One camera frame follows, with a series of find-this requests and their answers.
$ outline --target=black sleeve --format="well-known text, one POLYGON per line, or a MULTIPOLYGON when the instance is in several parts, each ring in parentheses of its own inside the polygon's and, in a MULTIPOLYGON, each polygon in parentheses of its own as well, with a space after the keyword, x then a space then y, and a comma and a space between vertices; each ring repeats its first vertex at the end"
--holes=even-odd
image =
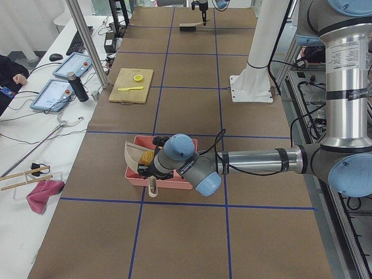
POLYGON ((16 74, 22 74, 26 78, 30 75, 25 67, 11 61, 8 57, 3 55, 0 55, 0 69, 9 79, 12 79, 16 74))

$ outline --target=red plastic container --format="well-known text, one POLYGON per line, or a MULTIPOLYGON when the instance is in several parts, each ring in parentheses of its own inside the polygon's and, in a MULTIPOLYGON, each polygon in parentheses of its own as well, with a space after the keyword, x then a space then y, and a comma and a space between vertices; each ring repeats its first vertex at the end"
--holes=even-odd
MULTIPOLYGON (((134 143, 146 148, 155 149, 154 144, 152 144, 152 140, 154 137, 146 136, 146 135, 138 135, 134 138, 134 143)), ((195 150, 197 150, 198 141, 196 139, 192 139, 195 150)), ((139 174, 132 171, 129 167, 126 169, 125 178, 128 179, 130 184, 135 186, 148 186, 149 180, 143 179, 139 174)), ((173 171, 173 178, 168 180, 156 180, 156 185, 159 188, 174 188, 174 189, 184 189, 184 190, 191 190, 193 187, 192 185, 187 182, 186 180, 182 179, 182 177, 174 170, 173 171)))

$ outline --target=keyboard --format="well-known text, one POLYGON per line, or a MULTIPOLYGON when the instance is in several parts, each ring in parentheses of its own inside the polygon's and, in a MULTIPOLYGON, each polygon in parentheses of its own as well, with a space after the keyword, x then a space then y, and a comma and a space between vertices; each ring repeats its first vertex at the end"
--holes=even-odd
MULTIPOLYGON (((93 32, 93 26, 88 26, 89 32, 92 34, 93 32)), ((78 31, 76 31, 71 44, 66 52, 66 55, 70 55, 73 52, 83 53, 85 50, 84 43, 80 37, 80 34, 78 31)))

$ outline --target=tablet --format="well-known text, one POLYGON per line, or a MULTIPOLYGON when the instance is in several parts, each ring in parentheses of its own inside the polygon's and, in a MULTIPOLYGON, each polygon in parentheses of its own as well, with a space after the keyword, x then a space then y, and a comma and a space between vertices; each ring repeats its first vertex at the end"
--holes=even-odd
POLYGON ((56 77, 67 78, 67 73, 73 71, 75 76, 81 77, 92 65, 88 55, 73 52, 58 68, 53 72, 56 77))
POLYGON ((73 94, 74 91, 68 81, 53 78, 40 91, 30 108, 58 112, 66 106, 73 94))

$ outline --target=black jacket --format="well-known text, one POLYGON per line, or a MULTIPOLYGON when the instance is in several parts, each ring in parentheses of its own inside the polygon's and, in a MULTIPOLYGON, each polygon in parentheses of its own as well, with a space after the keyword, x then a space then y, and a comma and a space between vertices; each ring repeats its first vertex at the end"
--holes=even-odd
MULTIPOLYGON (((17 74, 22 74, 26 78, 29 76, 28 70, 22 65, 11 61, 8 57, 0 55, 0 85, 6 86, 13 92, 17 93, 22 87, 21 84, 16 84, 13 77, 17 74)), ((8 107, 12 99, 0 92, 0 115, 8 107)))

